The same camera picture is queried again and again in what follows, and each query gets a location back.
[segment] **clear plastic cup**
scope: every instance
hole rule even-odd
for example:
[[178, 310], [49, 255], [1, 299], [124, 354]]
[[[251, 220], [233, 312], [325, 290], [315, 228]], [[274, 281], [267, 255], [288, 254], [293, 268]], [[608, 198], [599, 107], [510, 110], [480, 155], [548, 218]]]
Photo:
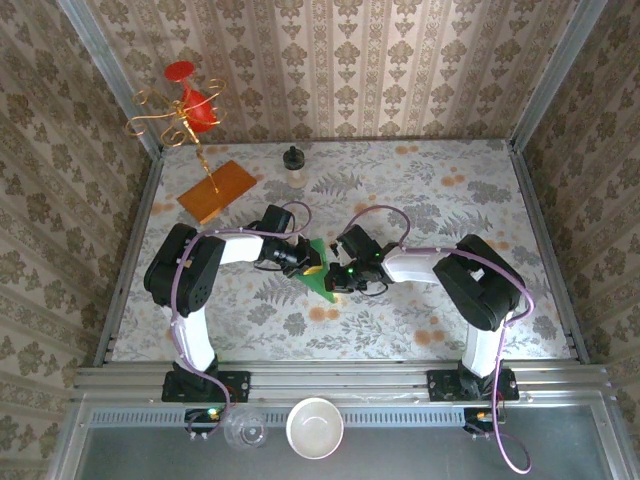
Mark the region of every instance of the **clear plastic cup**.
[[267, 440], [267, 421], [256, 408], [234, 407], [224, 421], [224, 438], [235, 450], [257, 448]]

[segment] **metal frame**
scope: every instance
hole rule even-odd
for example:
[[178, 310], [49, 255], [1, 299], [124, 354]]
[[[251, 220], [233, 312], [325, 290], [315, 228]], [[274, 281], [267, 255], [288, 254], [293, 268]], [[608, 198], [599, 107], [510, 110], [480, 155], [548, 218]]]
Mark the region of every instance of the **metal frame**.
[[538, 202], [538, 197], [536, 196], [535, 189], [533, 188], [533, 182], [531, 181], [524, 156], [516, 148], [512, 148], [510, 153], [513, 169], [516, 172], [516, 178], [520, 184], [522, 198], [524, 200], [525, 207], [527, 208], [527, 212], [529, 213], [529, 220], [531, 221], [533, 234], [536, 237], [536, 242], [540, 249], [542, 263], [544, 264], [547, 277], [549, 278], [551, 294], [556, 302], [556, 307], [560, 314], [560, 321], [562, 322], [565, 331], [568, 332], [567, 340], [569, 343], [571, 343], [571, 340], [573, 341], [573, 345], [570, 345], [570, 347], [575, 348], [576, 353], [578, 354], [578, 359], [582, 363], [590, 363], [589, 354], [587, 353], [584, 339], [580, 333], [578, 320], [576, 319], [576, 315], [571, 305], [571, 299], [567, 292], [566, 283], [564, 282], [562, 273], [560, 272], [560, 265], [558, 265], [558, 259], [556, 258], [553, 250], [551, 237], [549, 236], [549, 231], [547, 230], [547, 225], [544, 221], [544, 216], [542, 215], [540, 203]]
[[[127, 80], [120, 63], [113, 55], [113, 48], [107, 42], [102, 30], [100, 30], [98, 22], [87, 6], [87, 2], [82, 0], [60, 0], [58, 3], [78, 33], [80, 41], [89, 51], [93, 63], [100, 70], [127, 118], [140, 115], [142, 113], [140, 107], [136, 106], [132, 100], [133, 94], [139, 89], [134, 89]], [[159, 161], [161, 154], [159, 139], [150, 133], [142, 135], [140, 141], [151, 159], [154, 162]]]
[[142, 198], [140, 199], [140, 206], [136, 213], [136, 218], [133, 222], [133, 228], [131, 229], [131, 236], [129, 237], [129, 243], [127, 244], [127, 250], [122, 261], [122, 268], [118, 274], [118, 280], [109, 303], [109, 310], [105, 318], [105, 324], [100, 336], [100, 342], [98, 343], [98, 349], [93, 359], [94, 367], [101, 367], [104, 364], [105, 356], [109, 348], [109, 343], [112, 340], [113, 335], [118, 332], [120, 328], [120, 322], [122, 322], [122, 315], [124, 308], [127, 304], [127, 298], [129, 296], [129, 289], [131, 288], [131, 282], [133, 281], [133, 273], [135, 272], [136, 265], [138, 264], [138, 255], [140, 248], [142, 247], [142, 240], [144, 239], [144, 232], [149, 221], [149, 215], [151, 214], [151, 207], [153, 205], [153, 199], [155, 197], [160, 178], [162, 177], [162, 167], [164, 166], [164, 160], [160, 158], [157, 162], [151, 164], [149, 175], [147, 176], [147, 182], [142, 192]]
[[[512, 361], [521, 398], [509, 408], [591, 408], [604, 460], [613, 478], [637, 478], [639, 470], [604, 367], [567, 361]], [[260, 408], [290, 408], [300, 399], [322, 395], [338, 407], [407, 408], [486, 406], [486, 402], [430, 403], [426, 371], [455, 368], [453, 362], [281, 362], [231, 363], [221, 369], [252, 372], [250, 403]], [[162, 403], [161, 385], [170, 369], [165, 362], [113, 364], [78, 372], [73, 407], [62, 429], [48, 479], [75, 478], [96, 409], [118, 407], [149, 413], [180, 403]], [[189, 404], [189, 408], [210, 407]]]
[[578, 4], [540, 82], [518, 120], [511, 137], [511, 142], [517, 150], [523, 151], [529, 142], [606, 4], [607, 0], [582, 0]]

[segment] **floral tablecloth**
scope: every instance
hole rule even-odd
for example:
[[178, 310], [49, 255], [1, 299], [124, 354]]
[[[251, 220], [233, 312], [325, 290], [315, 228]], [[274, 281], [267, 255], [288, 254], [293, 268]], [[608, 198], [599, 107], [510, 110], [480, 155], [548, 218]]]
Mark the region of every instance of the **floral tablecloth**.
[[[258, 184], [207, 227], [241, 226], [262, 217], [269, 203], [302, 200], [313, 210], [310, 238], [327, 245], [351, 217], [384, 203], [403, 209], [413, 229], [408, 246], [452, 246], [467, 233], [492, 245], [525, 279], [535, 314], [508, 337], [507, 358], [570, 356], [549, 282], [506, 143], [378, 141], [296, 144], [310, 175], [288, 187], [282, 154], [288, 144], [209, 146], [212, 167], [235, 160]], [[117, 335], [114, 361], [171, 360], [168, 319], [142, 279], [176, 222], [196, 226], [176, 198], [203, 177], [193, 147], [164, 153], [161, 183], [144, 235]], [[298, 224], [305, 221], [295, 208]], [[373, 212], [358, 222], [378, 243], [397, 241], [404, 225], [395, 213]], [[327, 252], [329, 259], [333, 254]], [[251, 264], [220, 267], [207, 304], [209, 336], [222, 361], [306, 359], [459, 359], [467, 324], [435, 285], [391, 285], [380, 297], [340, 295], [331, 304], [302, 283]]]

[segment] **black bottle cap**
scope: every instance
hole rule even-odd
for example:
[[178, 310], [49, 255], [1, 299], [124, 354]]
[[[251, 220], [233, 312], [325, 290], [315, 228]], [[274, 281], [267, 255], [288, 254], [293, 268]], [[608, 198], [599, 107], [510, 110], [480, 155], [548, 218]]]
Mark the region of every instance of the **black bottle cap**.
[[300, 170], [304, 167], [304, 152], [291, 145], [289, 150], [282, 155], [282, 160], [284, 160], [284, 166], [287, 170]]

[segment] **metal bar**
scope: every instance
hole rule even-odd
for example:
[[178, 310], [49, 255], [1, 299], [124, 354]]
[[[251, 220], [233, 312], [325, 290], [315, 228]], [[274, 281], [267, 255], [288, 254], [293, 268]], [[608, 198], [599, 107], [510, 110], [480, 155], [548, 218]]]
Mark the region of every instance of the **metal bar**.
[[630, 445], [625, 446], [630, 444], [629, 436], [614, 428], [613, 409], [616, 407], [608, 403], [608, 400], [603, 399], [591, 405], [593, 419], [604, 450], [605, 462], [609, 464], [613, 478], [616, 480], [638, 478], [635, 455], [629, 456]]
[[85, 426], [91, 410], [88, 405], [71, 406], [68, 409], [64, 428], [58, 434], [55, 456], [49, 466], [47, 480], [76, 478], [87, 440], [88, 428]]
[[[313, 396], [313, 390], [282, 390], [276, 392], [278, 395], [268, 399], [256, 398], [250, 400], [249, 404], [256, 407], [273, 407], [273, 408], [291, 408], [303, 398]], [[372, 402], [370, 398], [361, 396], [356, 398], [355, 396], [347, 397], [344, 395], [327, 395], [325, 391], [321, 392], [322, 398], [331, 400], [334, 404], [340, 407], [412, 407], [412, 408], [439, 408], [442, 406], [457, 406], [457, 407], [487, 407], [487, 401], [456, 401], [456, 402], [429, 402], [426, 396], [422, 395], [422, 392], [418, 392], [420, 395], [407, 396], [404, 398], [382, 398], [379, 397], [375, 402]], [[118, 393], [113, 392], [111, 389], [91, 390], [84, 391], [84, 398], [82, 403], [88, 405], [91, 408], [102, 407], [117, 407], [117, 408], [138, 408], [144, 407], [150, 410], [165, 409], [167, 407], [184, 407], [184, 408], [209, 408], [213, 405], [219, 405], [214, 403], [164, 403], [154, 398], [148, 398], [148, 392], [129, 392], [121, 391]], [[551, 408], [551, 407], [569, 407], [577, 405], [591, 405], [594, 401], [602, 398], [600, 390], [595, 386], [586, 385], [565, 385], [558, 389], [547, 389], [544, 386], [533, 387], [526, 392], [521, 392], [521, 398], [518, 401], [507, 402], [509, 408]]]
[[[314, 395], [346, 403], [424, 403], [429, 401], [427, 370], [455, 366], [453, 362], [397, 364], [392, 361], [376, 365], [329, 363], [315, 365], [313, 369], [305, 362], [291, 362], [286, 366], [244, 365], [252, 374], [251, 402], [286, 404]], [[526, 401], [535, 400], [540, 394], [555, 394], [568, 389], [610, 391], [606, 370], [598, 365], [580, 365], [574, 361], [513, 361], [507, 366], [515, 372], [523, 398], [533, 395]], [[119, 401], [144, 399], [159, 402], [170, 364], [155, 364], [143, 370], [139, 367], [140, 364], [131, 364], [128, 367], [81, 369], [76, 377], [74, 398], [86, 400], [86, 395], [90, 395], [92, 398], [108, 397]]]
[[511, 151], [511, 161], [513, 162], [513, 168], [516, 172], [518, 183], [520, 184], [520, 191], [522, 192], [522, 198], [524, 204], [529, 212], [529, 219], [531, 220], [531, 227], [533, 228], [533, 234], [536, 237], [538, 248], [540, 249], [540, 256], [542, 257], [542, 263], [544, 264], [547, 277], [549, 278], [549, 286], [553, 299], [555, 300], [556, 307], [558, 307], [558, 313], [560, 314], [560, 320], [563, 325], [569, 329], [573, 342], [575, 344], [576, 352], [578, 353], [578, 359], [582, 363], [590, 363], [589, 354], [584, 344], [584, 339], [580, 333], [580, 327], [578, 320], [571, 306], [571, 299], [567, 292], [567, 286], [562, 278], [560, 272], [560, 265], [558, 265], [558, 259], [556, 258], [551, 243], [551, 237], [547, 230], [547, 225], [544, 222], [544, 216], [538, 203], [538, 197], [536, 196], [535, 189], [527, 165], [525, 163], [522, 152], [518, 149]]
[[[87, 6], [87, 2], [77, 0], [60, 0], [58, 2], [69, 18], [71, 25], [78, 33], [80, 41], [91, 55], [95, 66], [100, 70], [109, 89], [128, 118], [141, 115], [143, 112], [132, 100], [137, 91], [127, 80], [120, 63], [113, 54], [113, 49], [100, 30], [96, 19]], [[152, 161], [160, 160], [160, 141], [152, 133], [142, 135], [140, 141], [149, 153]]]
[[578, 4], [513, 132], [511, 143], [517, 150], [524, 151], [606, 4], [606, 0]]
[[98, 349], [93, 360], [94, 367], [102, 366], [111, 336], [117, 333], [120, 328], [120, 322], [122, 321], [122, 315], [127, 303], [127, 296], [129, 295], [129, 289], [133, 281], [133, 273], [138, 263], [138, 254], [142, 246], [144, 231], [147, 226], [147, 221], [149, 220], [156, 189], [160, 183], [162, 166], [163, 160], [151, 164], [151, 170], [149, 171], [149, 176], [147, 177], [147, 182], [140, 200], [140, 206], [138, 207], [138, 212], [136, 213], [136, 218], [133, 223], [133, 229], [131, 230], [127, 251], [118, 275], [118, 281], [116, 282], [116, 287], [111, 297], [111, 302], [109, 303], [109, 310], [107, 310], [104, 328], [100, 336], [100, 343], [98, 344]]
[[[504, 366], [517, 371], [583, 371], [584, 367], [573, 359], [554, 360], [505, 360]], [[331, 361], [277, 361], [277, 362], [221, 362], [220, 370], [250, 371], [252, 374], [303, 374], [320, 373], [421, 373], [431, 369], [456, 368], [457, 363], [451, 360], [331, 360]], [[591, 365], [594, 371], [604, 372], [602, 365]], [[100, 375], [120, 375], [142, 372], [167, 372], [171, 369], [171, 362], [114, 362], [104, 366]], [[80, 375], [96, 374], [93, 368], [80, 368]]]
[[[96, 407], [93, 409], [89, 428], [146, 427], [184, 428], [185, 414], [191, 407]], [[290, 409], [282, 407], [263, 407], [268, 427], [283, 428], [286, 425]], [[345, 428], [425, 428], [425, 427], [463, 427], [464, 409], [453, 406], [420, 407], [344, 407], [340, 409]], [[194, 427], [211, 426], [208, 423], [192, 424]]]

